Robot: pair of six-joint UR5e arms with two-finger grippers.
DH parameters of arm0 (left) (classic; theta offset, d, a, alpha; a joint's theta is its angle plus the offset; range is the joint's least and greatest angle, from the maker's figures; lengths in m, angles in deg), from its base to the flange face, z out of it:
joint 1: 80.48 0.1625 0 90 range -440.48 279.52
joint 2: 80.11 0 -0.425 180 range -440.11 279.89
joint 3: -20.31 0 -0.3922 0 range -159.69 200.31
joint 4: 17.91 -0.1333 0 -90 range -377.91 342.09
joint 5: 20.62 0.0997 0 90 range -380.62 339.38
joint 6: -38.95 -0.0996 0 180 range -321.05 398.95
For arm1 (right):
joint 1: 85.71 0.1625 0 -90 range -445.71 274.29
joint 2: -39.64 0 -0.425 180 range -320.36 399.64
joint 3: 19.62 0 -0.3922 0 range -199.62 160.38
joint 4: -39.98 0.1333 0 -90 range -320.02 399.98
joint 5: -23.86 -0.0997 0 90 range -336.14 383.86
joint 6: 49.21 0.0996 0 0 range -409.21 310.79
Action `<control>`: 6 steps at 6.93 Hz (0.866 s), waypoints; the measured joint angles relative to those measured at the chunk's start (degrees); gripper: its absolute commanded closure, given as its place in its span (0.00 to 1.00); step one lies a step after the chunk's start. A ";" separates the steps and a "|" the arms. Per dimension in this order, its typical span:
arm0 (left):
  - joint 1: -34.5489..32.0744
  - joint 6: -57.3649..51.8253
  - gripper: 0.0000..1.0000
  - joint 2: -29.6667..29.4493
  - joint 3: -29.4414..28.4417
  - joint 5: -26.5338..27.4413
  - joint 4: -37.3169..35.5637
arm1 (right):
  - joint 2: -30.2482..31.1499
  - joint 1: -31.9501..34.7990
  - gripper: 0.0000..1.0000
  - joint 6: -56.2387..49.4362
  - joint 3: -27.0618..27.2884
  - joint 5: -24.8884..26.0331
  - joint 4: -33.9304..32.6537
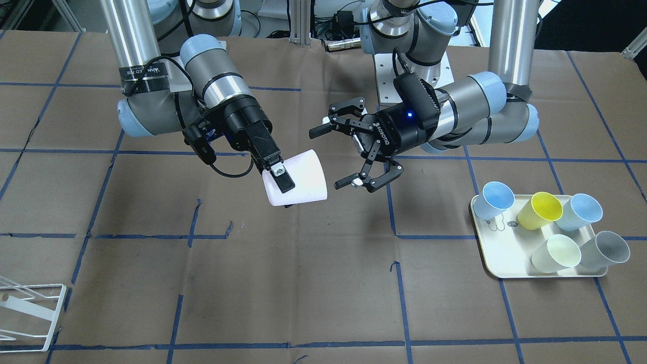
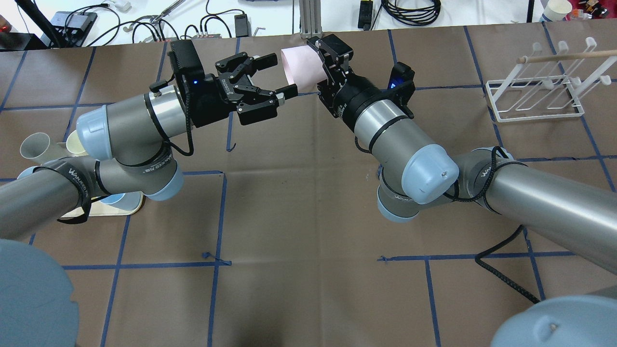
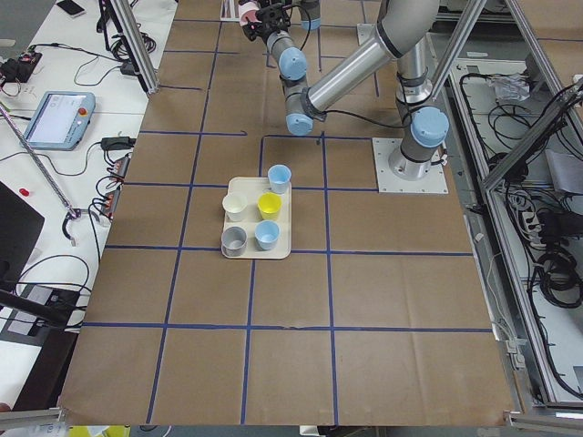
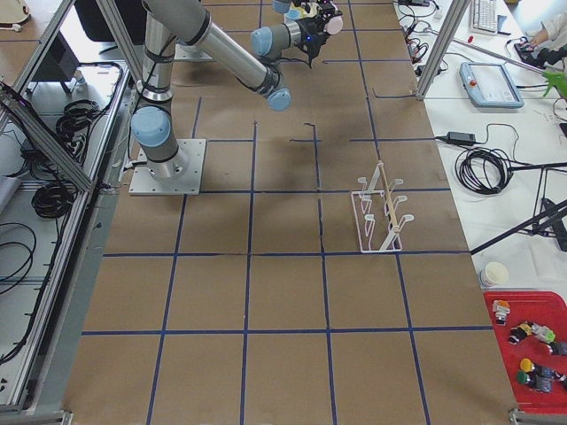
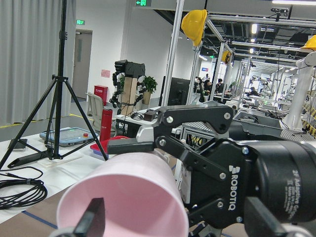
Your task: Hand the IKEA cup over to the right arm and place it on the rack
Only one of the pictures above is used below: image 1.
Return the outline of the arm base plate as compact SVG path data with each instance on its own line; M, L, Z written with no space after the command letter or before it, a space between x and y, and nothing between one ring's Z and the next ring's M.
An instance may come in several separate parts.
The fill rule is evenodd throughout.
M420 78L427 81L433 88L443 87L454 82L447 53L443 54L441 62L432 66L418 65L407 57L404 58L409 68ZM392 69L391 55L374 55L375 76L378 87L379 105L388 107L401 102L401 98L395 90L393 79L395 78Z

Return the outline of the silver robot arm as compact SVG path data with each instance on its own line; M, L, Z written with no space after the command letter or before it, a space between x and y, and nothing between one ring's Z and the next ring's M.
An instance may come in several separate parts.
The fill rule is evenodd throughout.
M294 181L271 136L272 124L222 43L196 34L182 44L180 60L163 55L148 1L102 1L115 49L124 99L119 122L132 138L182 132L204 164L215 168L211 142L225 138L250 153L250 167L268 172L281 193Z
M362 168L335 182L370 193L402 175L395 157L414 147L443 152L467 145L515 143L536 134L530 104L532 53L539 1L494 1L487 71L435 88L458 16L453 1L374 1L362 11L360 35L368 55L388 55L400 99L370 114L360 98L330 105L311 139L331 131L350 136L365 159Z

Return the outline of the blue cup near arm base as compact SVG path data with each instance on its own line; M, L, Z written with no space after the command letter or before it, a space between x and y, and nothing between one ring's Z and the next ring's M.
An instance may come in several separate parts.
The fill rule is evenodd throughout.
M510 209L515 200L515 194L508 185L493 180L484 185L481 194L474 201L472 210L478 218L492 220Z

